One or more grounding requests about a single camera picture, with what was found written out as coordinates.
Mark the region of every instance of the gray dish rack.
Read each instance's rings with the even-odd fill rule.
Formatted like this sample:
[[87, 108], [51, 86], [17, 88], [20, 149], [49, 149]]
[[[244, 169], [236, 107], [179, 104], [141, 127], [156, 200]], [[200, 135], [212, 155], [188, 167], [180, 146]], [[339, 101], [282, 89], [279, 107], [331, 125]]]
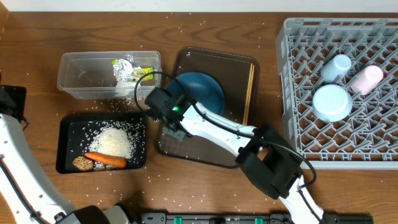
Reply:
[[[284, 138], [318, 169], [398, 169], [398, 19], [289, 18], [276, 39], [282, 80]], [[312, 96], [325, 85], [320, 69], [337, 54], [352, 61], [335, 81], [353, 98], [351, 113], [324, 123]], [[368, 65], [384, 78], [370, 94], [350, 86]]]

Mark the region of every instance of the pink cup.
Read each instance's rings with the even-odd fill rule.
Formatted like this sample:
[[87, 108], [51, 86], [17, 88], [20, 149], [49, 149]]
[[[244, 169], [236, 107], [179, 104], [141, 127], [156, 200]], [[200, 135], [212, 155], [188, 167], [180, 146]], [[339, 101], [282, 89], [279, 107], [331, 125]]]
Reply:
[[369, 94], [383, 79], [381, 68], [370, 65], [356, 74], [358, 79], [351, 85], [354, 92], [361, 92], [361, 95]]

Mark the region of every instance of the white cup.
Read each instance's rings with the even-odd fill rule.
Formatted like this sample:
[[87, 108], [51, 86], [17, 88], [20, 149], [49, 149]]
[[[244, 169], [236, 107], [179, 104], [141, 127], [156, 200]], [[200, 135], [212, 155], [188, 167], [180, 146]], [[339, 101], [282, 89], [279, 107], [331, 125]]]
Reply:
[[351, 59], [340, 54], [321, 68], [321, 76], [325, 77], [325, 82], [332, 83], [337, 77], [346, 75], [349, 68], [351, 68]]
[[383, 79], [383, 71], [375, 65], [369, 65], [358, 74], [358, 79], [351, 85], [354, 92], [361, 92], [361, 95], [369, 94]]
[[353, 99], [343, 87], [329, 84], [315, 92], [312, 106], [317, 118], [326, 122], [335, 122], [345, 118], [351, 112]]

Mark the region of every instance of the black mount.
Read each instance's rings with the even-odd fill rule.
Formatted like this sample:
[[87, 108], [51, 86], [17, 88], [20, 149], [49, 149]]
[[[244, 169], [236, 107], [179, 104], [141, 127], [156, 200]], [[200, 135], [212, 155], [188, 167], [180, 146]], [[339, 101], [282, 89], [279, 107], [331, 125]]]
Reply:
[[[279, 133], [268, 125], [257, 129], [246, 147], [239, 149], [235, 162], [240, 166], [250, 182], [261, 192], [273, 199], [287, 198], [289, 189], [298, 177], [302, 175], [301, 159], [286, 149], [264, 142], [274, 142], [291, 149], [291, 146]], [[273, 150], [260, 159], [257, 155], [261, 147]]]
[[25, 87], [0, 85], [0, 113], [20, 122], [24, 118], [25, 98]]
[[180, 125], [183, 114], [191, 106], [184, 94], [179, 98], [173, 98], [167, 90], [156, 87], [147, 96], [145, 104], [150, 108], [149, 116], [151, 118], [164, 122], [167, 134], [178, 135], [178, 139], [181, 141], [185, 135], [190, 136]]

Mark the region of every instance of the brown serving tray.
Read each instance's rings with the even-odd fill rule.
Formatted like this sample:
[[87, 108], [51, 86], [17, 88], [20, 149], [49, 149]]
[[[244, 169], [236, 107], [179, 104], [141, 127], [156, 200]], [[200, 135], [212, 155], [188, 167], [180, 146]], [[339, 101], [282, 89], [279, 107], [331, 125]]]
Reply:
[[[225, 109], [222, 116], [232, 121], [248, 124], [254, 112], [260, 66], [254, 58], [187, 47], [175, 61], [173, 75], [201, 72], [211, 75], [224, 91]], [[223, 148], [201, 137], [184, 141], [163, 134], [162, 128], [156, 141], [157, 150], [167, 156], [234, 168], [235, 157]]]

